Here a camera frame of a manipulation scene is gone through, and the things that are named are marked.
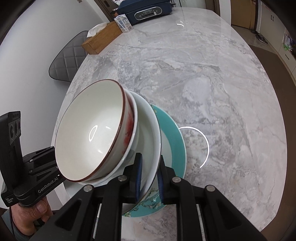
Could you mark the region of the left hand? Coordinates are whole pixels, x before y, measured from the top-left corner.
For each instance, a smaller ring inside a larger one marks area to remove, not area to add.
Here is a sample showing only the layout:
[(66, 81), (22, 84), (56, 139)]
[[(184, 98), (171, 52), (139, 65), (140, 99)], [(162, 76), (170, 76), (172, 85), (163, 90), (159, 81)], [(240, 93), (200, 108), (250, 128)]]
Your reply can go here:
[(47, 222), (53, 216), (46, 197), (32, 207), (22, 207), (19, 204), (13, 205), (11, 214), (16, 228), (26, 236), (31, 236), (37, 231), (34, 225), (36, 220), (41, 219), (43, 222)]

